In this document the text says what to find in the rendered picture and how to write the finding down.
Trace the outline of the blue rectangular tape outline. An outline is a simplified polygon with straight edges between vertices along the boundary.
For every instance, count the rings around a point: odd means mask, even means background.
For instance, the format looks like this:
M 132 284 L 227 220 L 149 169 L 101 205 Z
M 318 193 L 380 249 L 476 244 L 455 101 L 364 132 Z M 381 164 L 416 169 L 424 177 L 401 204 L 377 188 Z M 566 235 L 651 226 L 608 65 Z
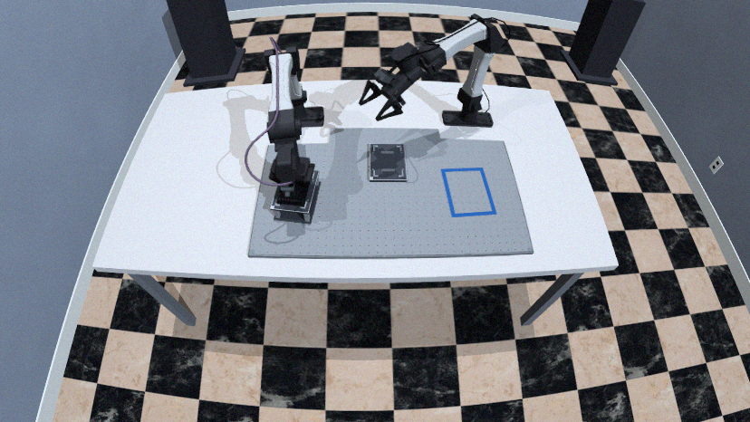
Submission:
M 446 173 L 445 172 L 452 172 L 452 171 L 477 171 L 477 170 L 480 170 L 482 178 L 484 180 L 484 184 L 485 184 L 485 187 L 486 187 L 486 193 L 488 195 L 492 211 L 455 214 L 455 210 L 454 210 L 454 207 L 453 207 L 452 198 L 451 198 L 451 195 L 450 195 L 450 191 L 449 191 L 449 187 L 448 187 L 448 183 L 447 183 L 447 177 L 446 177 Z M 486 181 L 486 176 L 485 176 L 485 172 L 484 172 L 483 168 L 447 168 L 447 169 L 441 169 L 441 173 L 442 173 L 442 177 L 443 177 L 443 180 L 444 180 L 445 189 L 446 189 L 446 192 L 447 192 L 447 199 L 448 199 L 448 203 L 449 203 L 450 212 L 451 212 L 452 217 L 496 215 L 495 205 L 494 205 L 494 202 L 493 202 L 490 190 L 489 190 L 489 186 L 488 186 L 487 181 Z

